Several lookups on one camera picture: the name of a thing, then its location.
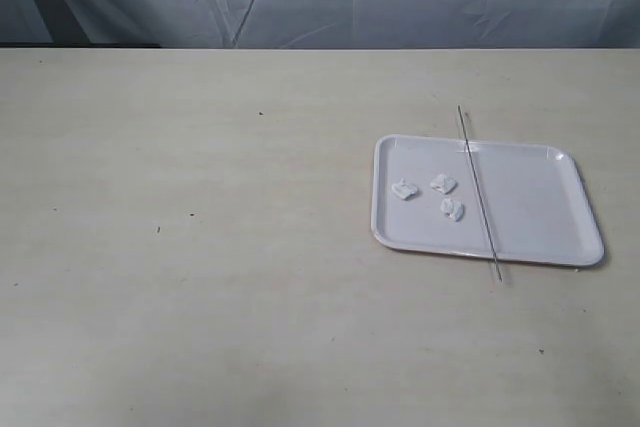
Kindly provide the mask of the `white marshmallow piece top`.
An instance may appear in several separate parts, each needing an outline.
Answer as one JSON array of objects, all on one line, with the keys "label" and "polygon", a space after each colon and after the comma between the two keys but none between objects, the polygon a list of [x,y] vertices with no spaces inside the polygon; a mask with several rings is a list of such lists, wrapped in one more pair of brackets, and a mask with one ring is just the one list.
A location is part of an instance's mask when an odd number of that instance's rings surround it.
[{"label": "white marshmallow piece top", "polygon": [[391,185],[391,191],[400,200],[407,201],[419,193],[419,188],[405,179],[400,179]]}]

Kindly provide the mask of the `white marshmallow piece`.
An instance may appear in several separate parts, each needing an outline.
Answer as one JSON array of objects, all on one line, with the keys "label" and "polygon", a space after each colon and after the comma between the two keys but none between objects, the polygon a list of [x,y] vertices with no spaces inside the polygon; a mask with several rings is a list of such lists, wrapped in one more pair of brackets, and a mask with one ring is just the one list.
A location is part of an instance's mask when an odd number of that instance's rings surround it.
[{"label": "white marshmallow piece", "polygon": [[419,193],[419,188],[405,179],[400,179],[391,185],[391,191],[400,200],[407,201]]},{"label": "white marshmallow piece", "polygon": [[443,195],[447,195],[451,192],[453,192],[456,187],[458,185],[458,182],[456,179],[454,179],[453,177],[450,177],[447,174],[439,174],[437,175],[431,182],[430,182],[430,187],[443,194]]},{"label": "white marshmallow piece", "polygon": [[460,221],[465,214],[465,206],[462,202],[446,197],[440,204],[442,214],[453,222]]}]

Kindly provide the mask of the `white marshmallow piece bottom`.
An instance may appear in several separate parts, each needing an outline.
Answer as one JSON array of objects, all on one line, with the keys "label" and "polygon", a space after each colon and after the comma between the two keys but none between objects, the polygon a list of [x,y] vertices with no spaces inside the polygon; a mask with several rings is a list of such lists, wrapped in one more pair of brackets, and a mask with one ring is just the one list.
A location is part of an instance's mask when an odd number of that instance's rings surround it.
[{"label": "white marshmallow piece bottom", "polygon": [[440,204],[442,214],[453,222],[460,221],[465,214],[465,206],[462,202],[446,197]]}]

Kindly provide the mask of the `thin metal skewer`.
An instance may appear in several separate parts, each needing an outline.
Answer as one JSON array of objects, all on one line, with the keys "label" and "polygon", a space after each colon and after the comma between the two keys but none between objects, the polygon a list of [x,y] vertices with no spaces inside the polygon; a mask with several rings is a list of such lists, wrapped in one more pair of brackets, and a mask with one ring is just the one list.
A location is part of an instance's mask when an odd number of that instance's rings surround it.
[{"label": "thin metal skewer", "polygon": [[496,251],[496,248],[495,248],[495,242],[494,242],[493,234],[492,234],[492,231],[491,231],[491,226],[490,226],[489,218],[488,218],[488,215],[487,215],[487,210],[486,210],[486,207],[485,207],[485,202],[484,202],[482,189],[481,189],[481,186],[480,186],[480,179],[478,177],[478,172],[477,172],[475,161],[474,161],[473,151],[472,151],[470,140],[469,140],[469,136],[468,136],[468,130],[467,130],[467,127],[466,127],[466,117],[465,117],[465,114],[464,114],[464,112],[463,112],[463,110],[462,110],[460,105],[456,106],[456,111],[457,111],[457,116],[458,116],[458,120],[459,120],[460,127],[461,127],[462,137],[463,137],[464,144],[465,144],[465,150],[466,150],[466,154],[467,154],[467,159],[468,159],[469,166],[470,166],[470,169],[471,169],[471,175],[472,175],[473,182],[474,182],[474,187],[475,187],[477,201],[478,201],[478,205],[479,205],[479,209],[480,209],[480,213],[481,213],[481,217],[482,217],[482,221],[483,221],[483,225],[484,225],[484,230],[485,230],[487,241],[488,241],[488,244],[489,244],[489,250],[490,250],[490,253],[491,253],[491,259],[492,259],[493,267],[494,267],[495,279],[496,279],[497,282],[503,283],[504,282],[504,278],[503,278],[502,270],[501,270],[501,267],[500,267],[500,262],[499,262],[499,258],[498,258],[498,255],[497,255],[497,251]]}]

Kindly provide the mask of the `white plastic tray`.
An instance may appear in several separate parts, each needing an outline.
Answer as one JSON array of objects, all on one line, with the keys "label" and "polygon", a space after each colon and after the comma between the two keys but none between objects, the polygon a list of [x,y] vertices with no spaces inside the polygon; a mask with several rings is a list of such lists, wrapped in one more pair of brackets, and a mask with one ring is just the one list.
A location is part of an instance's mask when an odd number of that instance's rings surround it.
[{"label": "white plastic tray", "polygon": [[[544,145],[470,141],[500,261],[592,266],[604,244],[573,158]],[[439,174],[457,180],[443,195]],[[402,201],[400,179],[419,193]],[[446,197],[465,206],[453,222],[440,211]],[[491,259],[464,140],[393,134],[374,150],[371,228],[384,246],[413,252]]]}]

